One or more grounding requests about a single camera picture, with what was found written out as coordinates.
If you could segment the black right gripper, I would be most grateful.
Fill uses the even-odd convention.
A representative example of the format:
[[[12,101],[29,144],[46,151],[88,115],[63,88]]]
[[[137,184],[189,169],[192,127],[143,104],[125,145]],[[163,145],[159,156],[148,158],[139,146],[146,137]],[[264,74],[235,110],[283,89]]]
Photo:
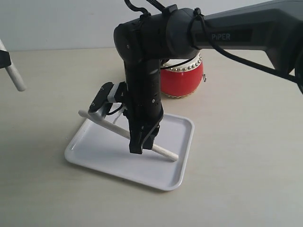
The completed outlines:
[[[160,130],[163,109],[160,100],[160,61],[139,63],[124,61],[127,96],[129,101],[129,151],[142,154],[152,150]]]

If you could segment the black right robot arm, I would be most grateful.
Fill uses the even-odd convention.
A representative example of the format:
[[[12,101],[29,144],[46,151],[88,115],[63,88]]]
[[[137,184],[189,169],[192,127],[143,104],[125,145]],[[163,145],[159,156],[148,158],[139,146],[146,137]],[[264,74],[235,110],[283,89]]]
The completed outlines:
[[[154,3],[160,14],[126,1],[139,18],[114,29],[116,50],[124,62],[125,113],[129,150],[151,149],[159,132],[160,66],[165,60],[192,59],[202,49],[289,80],[303,87],[303,3],[272,0],[203,15],[201,9],[179,9]]]

